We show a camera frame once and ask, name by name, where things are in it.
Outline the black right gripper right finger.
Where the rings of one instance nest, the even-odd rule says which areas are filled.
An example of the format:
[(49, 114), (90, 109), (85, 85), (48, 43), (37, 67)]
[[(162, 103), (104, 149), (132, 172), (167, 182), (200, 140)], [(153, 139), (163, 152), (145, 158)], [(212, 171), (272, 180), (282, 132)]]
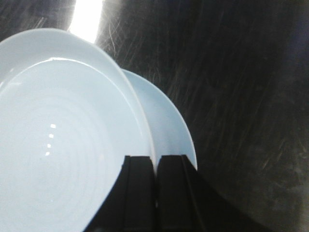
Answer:
[(198, 173), (185, 155), (162, 156), (157, 168), (161, 232), (259, 232)]

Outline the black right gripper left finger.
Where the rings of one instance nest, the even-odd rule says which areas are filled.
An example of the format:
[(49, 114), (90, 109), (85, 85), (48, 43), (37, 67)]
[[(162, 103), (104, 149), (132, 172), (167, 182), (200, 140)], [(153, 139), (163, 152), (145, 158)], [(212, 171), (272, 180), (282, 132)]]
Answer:
[(125, 156), (121, 172), (86, 232), (154, 232), (155, 176), (146, 156)]

